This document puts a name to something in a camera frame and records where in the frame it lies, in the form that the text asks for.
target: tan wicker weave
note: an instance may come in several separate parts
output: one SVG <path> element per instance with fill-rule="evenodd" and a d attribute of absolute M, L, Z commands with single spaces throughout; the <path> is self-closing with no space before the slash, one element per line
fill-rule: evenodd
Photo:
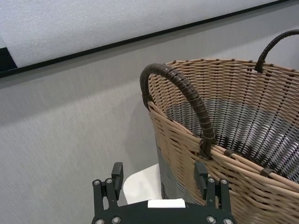
<path fill-rule="evenodd" d="M 157 146 L 176 180 L 204 203 L 193 178 L 203 161 L 213 178 L 229 180 L 239 224 L 299 223 L 299 71 L 264 63 L 295 34 L 274 39 L 257 63 L 174 61 L 141 75 Z"/>

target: white panel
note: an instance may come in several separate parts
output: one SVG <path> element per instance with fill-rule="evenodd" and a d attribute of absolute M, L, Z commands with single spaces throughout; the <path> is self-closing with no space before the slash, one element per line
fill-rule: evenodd
<path fill-rule="evenodd" d="M 6 0 L 0 30 L 18 67 L 274 0 Z"/>

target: brown wrapped handle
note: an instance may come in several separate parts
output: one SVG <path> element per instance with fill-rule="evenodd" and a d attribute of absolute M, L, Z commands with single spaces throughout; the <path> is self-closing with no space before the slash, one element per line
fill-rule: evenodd
<path fill-rule="evenodd" d="M 263 72 L 263 64 L 265 63 L 265 59 L 266 56 L 268 55 L 269 51 L 282 39 L 288 37 L 288 36 L 293 36 L 293 35 L 299 35 L 299 29 L 293 29 L 293 30 L 289 30 L 286 31 L 284 33 L 282 33 L 281 35 L 278 35 L 277 37 L 275 37 L 269 44 L 268 46 L 265 48 L 265 50 L 263 50 L 263 52 L 261 53 L 256 66 L 254 68 L 255 71 L 262 73 Z"/>
<path fill-rule="evenodd" d="M 204 134 L 200 142 L 200 155 L 210 159 L 211 146 L 215 144 L 216 138 L 206 107 L 193 85 L 179 71 L 172 67 L 165 64 L 150 64 L 144 68 L 140 75 L 140 87 L 143 103 L 146 108 L 148 108 L 148 101 L 154 102 L 149 92 L 149 77 L 151 74 L 160 75 L 171 81 L 189 101 L 199 119 L 199 124 Z"/>

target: wicker basket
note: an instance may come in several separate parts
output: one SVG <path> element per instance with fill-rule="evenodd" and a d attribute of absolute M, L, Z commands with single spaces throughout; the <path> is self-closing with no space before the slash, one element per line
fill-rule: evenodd
<path fill-rule="evenodd" d="M 203 161 L 212 177 L 230 181 L 239 224 L 299 223 L 299 71 L 264 63 L 297 34 L 276 37 L 257 63 L 200 59 L 143 70 L 163 198 L 204 203 L 193 178 Z"/>

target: basket rim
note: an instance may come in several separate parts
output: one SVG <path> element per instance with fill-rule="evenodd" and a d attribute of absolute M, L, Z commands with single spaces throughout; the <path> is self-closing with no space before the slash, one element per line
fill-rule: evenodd
<path fill-rule="evenodd" d="M 256 65 L 257 61 L 253 61 L 253 60 L 243 60 L 243 59 L 192 59 L 192 60 L 173 60 L 171 62 L 166 63 L 166 65 L 171 66 L 174 64 L 180 64 L 180 65 L 189 65 L 191 63 L 197 63 L 197 62 L 209 62 L 209 63 L 225 63 L 225 62 L 241 62 L 241 63 L 249 63 L 252 65 Z M 292 69 L 292 68 L 288 68 L 288 67 L 284 67 L 284 66 L 280 66 L 280 65 L 276 65 L 276 64 L 272 64 L 272 63 L 263 63 L 263 67 L 272 67 L 272 68 L 277 68 L 277 69 L 282 69 L 288 72 L 294 72 L 295 74 L 297 73 L 299 75 L 299 70 L 296 69 Z"/>

